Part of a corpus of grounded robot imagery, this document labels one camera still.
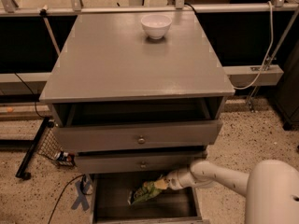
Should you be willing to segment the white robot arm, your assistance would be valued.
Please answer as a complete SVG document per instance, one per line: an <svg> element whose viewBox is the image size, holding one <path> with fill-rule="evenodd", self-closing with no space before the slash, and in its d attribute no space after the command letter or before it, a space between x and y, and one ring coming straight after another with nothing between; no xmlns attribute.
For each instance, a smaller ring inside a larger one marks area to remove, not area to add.
<svg viewBox="0 0 299 224"><path fill-rule="evenodd" d="M194 161L159 178L154 186L178 190L211 182L246 198L245 224L299 224L299 171L283 161L261 161L248 174Z"/></svg>

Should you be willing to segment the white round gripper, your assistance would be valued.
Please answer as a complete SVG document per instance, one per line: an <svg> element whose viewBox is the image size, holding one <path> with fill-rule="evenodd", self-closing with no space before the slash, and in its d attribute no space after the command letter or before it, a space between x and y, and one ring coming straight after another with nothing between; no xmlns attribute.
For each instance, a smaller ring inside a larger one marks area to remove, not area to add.
<svg viewBox="0 0 299 224"><path fill-rule="evenodd" d="M156 189L168 189L172 190L185 189L193 187L195 184L195 179L189 168L185 167L182 169L177 169L171 171L166 178L160 178L154 182L154 187Z"/></svg>

